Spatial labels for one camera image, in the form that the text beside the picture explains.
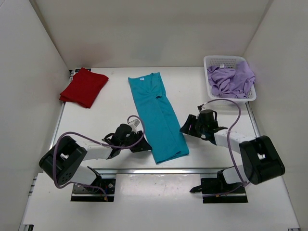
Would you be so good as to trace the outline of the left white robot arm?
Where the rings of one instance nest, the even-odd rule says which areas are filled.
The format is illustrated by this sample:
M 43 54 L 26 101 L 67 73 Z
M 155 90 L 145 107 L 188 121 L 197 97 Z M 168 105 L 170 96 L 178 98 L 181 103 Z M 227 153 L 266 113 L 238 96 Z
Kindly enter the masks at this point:
M 103 138 L 103 142 L 107 146 L 90 140 L 78 144 L 71 136 L 65 135 L 40 159 L 38 165 L 52 180 L 56 180 L 59 187 L 71 182 L 85 187 L 90 193 L 96 193 L 104 189 L 101 185 L 102 178 L 93 168 L 81 166 L 83 161 L 109 160 L 125 149 L 132 153 L 152 150 L 143 131 L 137 131 L 134 122 L 120 124 L 114 133 L 109 133 Z

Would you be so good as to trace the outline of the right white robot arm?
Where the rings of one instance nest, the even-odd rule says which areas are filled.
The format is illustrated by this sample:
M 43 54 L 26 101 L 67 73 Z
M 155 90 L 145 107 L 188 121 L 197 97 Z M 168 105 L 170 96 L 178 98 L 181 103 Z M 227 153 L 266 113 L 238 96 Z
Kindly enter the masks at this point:
M 218 173 L 216 187 L 228 192 L 235 183 L 258 185 L 285 174 L 285 166 L 268 136 L 250 137 L 220 127 L 217 112 L 205 109 L 189 115 L 181 133 L 209 141 L 240 154 L 242 164 L 234 164 Z

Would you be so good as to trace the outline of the teal t-shirt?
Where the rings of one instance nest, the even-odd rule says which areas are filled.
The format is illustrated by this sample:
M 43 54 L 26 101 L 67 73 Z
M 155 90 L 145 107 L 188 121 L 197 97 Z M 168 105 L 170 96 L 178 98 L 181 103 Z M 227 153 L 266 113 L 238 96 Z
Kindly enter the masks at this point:
M 132 97 L 145 127 L 145 136 L 152 146 L 156 164 L 189 154 L 180 124 L 167 98 L 160 73 L 128 78 Z

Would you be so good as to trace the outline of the red t-shirt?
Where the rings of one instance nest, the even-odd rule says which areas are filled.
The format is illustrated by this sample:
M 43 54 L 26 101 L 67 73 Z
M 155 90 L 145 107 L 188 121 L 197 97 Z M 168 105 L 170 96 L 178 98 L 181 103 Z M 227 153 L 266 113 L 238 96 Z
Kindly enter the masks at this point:
M 109 78 L 81 68 L 66 89 L 60 93 L 60 101 L 77 103 L 84 108 L 91 108 L 101 89 Z

